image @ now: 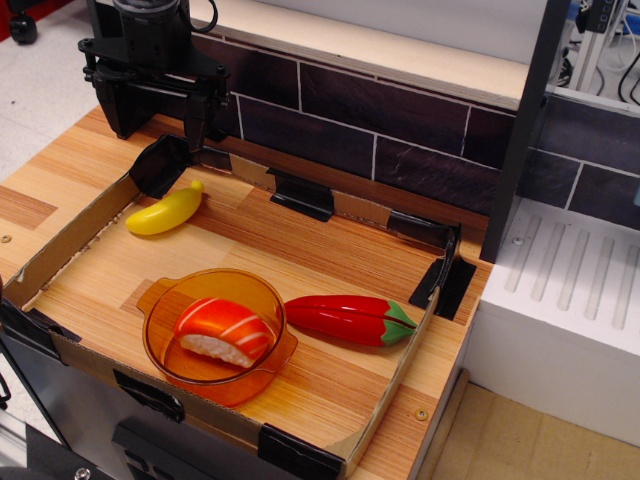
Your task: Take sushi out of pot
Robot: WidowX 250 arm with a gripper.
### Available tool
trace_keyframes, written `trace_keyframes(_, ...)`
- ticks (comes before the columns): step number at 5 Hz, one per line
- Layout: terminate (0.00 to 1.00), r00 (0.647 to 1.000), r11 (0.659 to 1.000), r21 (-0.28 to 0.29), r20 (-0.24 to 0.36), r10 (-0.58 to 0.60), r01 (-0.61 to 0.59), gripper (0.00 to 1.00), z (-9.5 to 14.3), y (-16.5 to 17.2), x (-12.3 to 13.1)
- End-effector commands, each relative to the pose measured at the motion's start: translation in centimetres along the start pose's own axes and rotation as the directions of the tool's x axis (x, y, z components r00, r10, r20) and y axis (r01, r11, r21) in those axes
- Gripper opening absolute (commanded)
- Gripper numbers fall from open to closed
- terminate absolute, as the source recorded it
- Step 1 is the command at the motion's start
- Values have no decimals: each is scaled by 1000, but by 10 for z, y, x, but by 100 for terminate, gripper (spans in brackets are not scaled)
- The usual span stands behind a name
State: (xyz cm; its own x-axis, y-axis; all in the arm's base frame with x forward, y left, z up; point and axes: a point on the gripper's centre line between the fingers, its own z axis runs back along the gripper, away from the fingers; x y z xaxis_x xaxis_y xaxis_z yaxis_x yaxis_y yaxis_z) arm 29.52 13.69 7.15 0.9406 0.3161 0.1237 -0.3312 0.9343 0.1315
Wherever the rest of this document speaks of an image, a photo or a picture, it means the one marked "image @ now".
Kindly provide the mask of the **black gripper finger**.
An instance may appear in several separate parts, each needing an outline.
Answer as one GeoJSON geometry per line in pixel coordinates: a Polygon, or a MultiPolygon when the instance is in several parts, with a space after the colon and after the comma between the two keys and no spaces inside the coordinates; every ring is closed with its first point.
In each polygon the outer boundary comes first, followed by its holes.
{"type": "Polygon", "coordinates": [[[192,93],[187,97],[183,123],[190,154],[197,154],[202,150],[208,131],[208,114],[205,95],[192,93]]]}
{"type": "Polygon", "coordinates": [[[96,74],[93,86],[109,126],[120,139],[128,139],[156,113],[149,95],[136,85],[96,74]]]}

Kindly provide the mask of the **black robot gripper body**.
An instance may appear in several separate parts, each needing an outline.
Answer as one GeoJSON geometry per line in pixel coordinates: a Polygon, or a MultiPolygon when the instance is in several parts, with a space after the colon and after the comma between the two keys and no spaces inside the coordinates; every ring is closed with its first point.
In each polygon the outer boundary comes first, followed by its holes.
{"type": "Polygon", "coordinates": [[[177,98],[226,98],[230,70],[200,52],[194,33],[208,33],[218,22],[197,27],[188,1],[115,1],[121,34],[85,39],[85,80],[93,86],[129,86],[177,98]]]}

